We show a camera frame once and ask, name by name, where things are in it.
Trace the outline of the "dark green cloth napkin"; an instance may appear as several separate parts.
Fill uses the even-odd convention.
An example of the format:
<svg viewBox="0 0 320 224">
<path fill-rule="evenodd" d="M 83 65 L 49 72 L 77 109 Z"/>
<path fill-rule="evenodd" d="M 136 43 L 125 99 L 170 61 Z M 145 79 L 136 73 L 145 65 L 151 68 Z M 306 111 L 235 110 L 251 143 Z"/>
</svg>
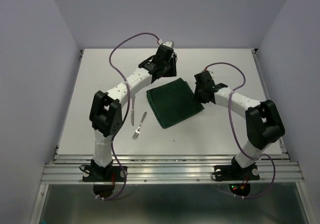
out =
<svg viewBox="0 0 320 224">
<path fill-rule="evenodd" d="M 204 107 L 195 101 L 189 84 L 182 78 L 147 90 L 147 101 L 163 129 L 200 113 Z"/>
</svg>

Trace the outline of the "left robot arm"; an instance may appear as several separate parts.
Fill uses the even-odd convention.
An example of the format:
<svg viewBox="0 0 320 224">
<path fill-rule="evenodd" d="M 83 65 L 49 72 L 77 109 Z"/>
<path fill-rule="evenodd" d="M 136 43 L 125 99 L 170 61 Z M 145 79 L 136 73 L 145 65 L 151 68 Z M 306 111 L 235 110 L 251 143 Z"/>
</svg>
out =
<svg viewBox="0 0 320 224">
<path fill-rule="evenodd" d="M 176 72 L 174 43 L 166 41 L 160 44 L 155 55 L 141 62 L 124 82 L 107 92 L 95 93 L 89 120 L 95 133 L 95 149 L 91 163 L 95 167 L 94 175 L 99 180 L 105 181 L 111 176 L 111 143 L 123 125 L 123 106 L 141 89 L 162 77 L 175 77 Z"/>
</svg>

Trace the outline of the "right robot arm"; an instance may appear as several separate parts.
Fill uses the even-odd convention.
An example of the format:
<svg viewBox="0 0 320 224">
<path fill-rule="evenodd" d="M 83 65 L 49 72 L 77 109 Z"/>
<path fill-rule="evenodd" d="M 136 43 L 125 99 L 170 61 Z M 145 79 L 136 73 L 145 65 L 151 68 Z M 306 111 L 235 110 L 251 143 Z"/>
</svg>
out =
<svg viewBox="0 0 320 224">
<path fill-rule="evenodd" d="M 241 179 L 248 173 L 260 155 L 285 134 L 276 104 L 271 100 L 258 101 L 236 93 L 226 84 L 216 84 L 209 73 L 204 71 L 195 76 L 194 98 L 200 103 L 212 102 L 228 108 L 244 118 L 247 142 L 235 156 L 235 164 L 230 166 L 232 177 Z"/>
</svg>

